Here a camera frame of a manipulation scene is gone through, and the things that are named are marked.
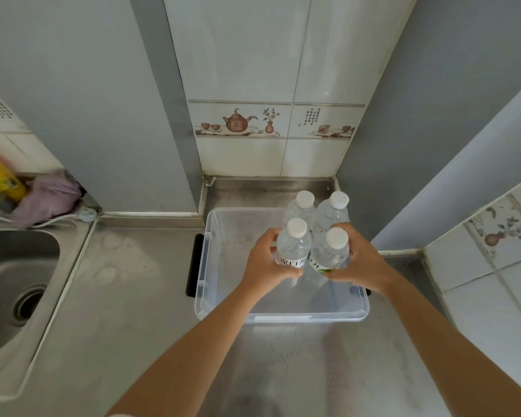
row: water bottle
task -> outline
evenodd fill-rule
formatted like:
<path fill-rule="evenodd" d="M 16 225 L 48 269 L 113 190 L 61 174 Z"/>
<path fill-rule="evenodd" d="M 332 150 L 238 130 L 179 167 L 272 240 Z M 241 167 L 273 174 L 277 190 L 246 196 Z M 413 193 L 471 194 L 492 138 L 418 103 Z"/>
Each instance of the water bottle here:
<path fill-rule="evenodd" d="M 347 194 L 334 192 L 330 199 L 326 199 L 318 205 L 311 220 L 311 235 L 313 238 L 318 238 L 322 242 L 326 237 L 327 231 L 334 224 L 349 222 L 349 215 L 346 209 L 348 203 L 349 196 Z"/>
<path fill-rule="evenodd" d="M 311 215 L 315 211 L 313 203 L 314 195 L 310 191 L 301 190 L 296 198 L 288 204 L 284 212 L 284 226 L 286 226 L 292 218 L 301 218 L 305 222 L 309 222 Z"/>
<path fill-rule="evenodd" d="M 339 268 L 349 256 L 348 241 L 345 230 L 338 227 L 330 228 L 322 241 L 313 240 L 309 265 L 318 273 L 327 273 Z"/>
<path fill-rule="evenodd" d="M 307 223 L 301 218 L 292 218 L 280 232 L 276 240 L 276 261 L 280 265 L 301 268 L 307 260 L 311 250 L 311 236 L 307 231 Z M 286 283 L 295 287 L 298 278 L 286 280 Z"/>

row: black handle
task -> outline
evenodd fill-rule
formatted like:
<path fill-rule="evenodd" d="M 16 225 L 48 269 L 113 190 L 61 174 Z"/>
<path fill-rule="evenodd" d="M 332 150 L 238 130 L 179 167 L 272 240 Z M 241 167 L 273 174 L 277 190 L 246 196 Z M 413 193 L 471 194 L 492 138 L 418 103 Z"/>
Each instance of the black handle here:
<path fill-rule="evenodd" d="M 197 293 L 197 281 L 199 280 L 199 268 L 201 267 L 201 253 L 203 252 L 204 235 L 197 234 L 193 243 L 193 253 L 191 253 L 191 263 L 189 264 L 189 274 L 187 276 L 186 295 L 195 297 Z"/>

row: white bottle cap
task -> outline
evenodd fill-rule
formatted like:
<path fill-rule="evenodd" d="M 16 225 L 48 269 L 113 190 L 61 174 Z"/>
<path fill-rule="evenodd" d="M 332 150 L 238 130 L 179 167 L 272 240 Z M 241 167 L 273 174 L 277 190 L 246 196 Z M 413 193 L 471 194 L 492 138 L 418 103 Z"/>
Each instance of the white bottle cap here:
<path fill-rule="evenodd" d="M 334 209 L 344 209 L 349 203 L 349 196 L 344 192 L 334 192 L 330 196 L 330 204 Z"/>
<path fill-rule="evenodd" d="M 291 218 L 287 228 L 293 238 L 301 238 L 307 233 L 307 223 L 301 218 Z"/>
<path fill-rule="evenodd" d="M 326 243 L 336 250 L 343 248 L 349 241 L 347 232 L 339 227 L 330 228 L 326 233 Z"/>
<path fill-rule="evenodd" d="M 309 209 L 314 203 L 314 194 L 301 190 L 296 196 L 296 202 L 301 209 Z"/>

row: clear plastic storage box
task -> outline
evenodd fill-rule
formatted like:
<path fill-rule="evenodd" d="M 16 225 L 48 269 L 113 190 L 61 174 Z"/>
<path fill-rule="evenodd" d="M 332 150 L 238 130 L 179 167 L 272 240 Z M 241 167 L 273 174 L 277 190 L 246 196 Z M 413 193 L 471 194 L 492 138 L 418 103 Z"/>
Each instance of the clear plastic storage box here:
<path fill-rule="evenodd" d="M 271 227 L 281 227 L 284 208 L 215 208 L 208 214 L 195 297 L 202 319 L 237 287 L 249 252 Z M 369 312 L 366 290 L 325 282 L 308 263 L 295 287 L 280 284 L 247 316 L 248 323 L 360 321 Z"/>

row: purple cloth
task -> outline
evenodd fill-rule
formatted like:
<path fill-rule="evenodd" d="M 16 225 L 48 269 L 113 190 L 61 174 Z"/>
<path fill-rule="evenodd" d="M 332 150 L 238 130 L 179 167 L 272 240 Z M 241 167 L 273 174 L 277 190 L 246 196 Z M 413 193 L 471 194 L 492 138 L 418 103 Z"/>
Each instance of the purple cloth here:
<path fill-rule="evenodd" d="M 32 186 L 31 192 L 12 212 L 12 222 L 18 228 L 28 228 L 68 213 L 81 197 L 77 181 L 63 174 L 36 177 Z"/>

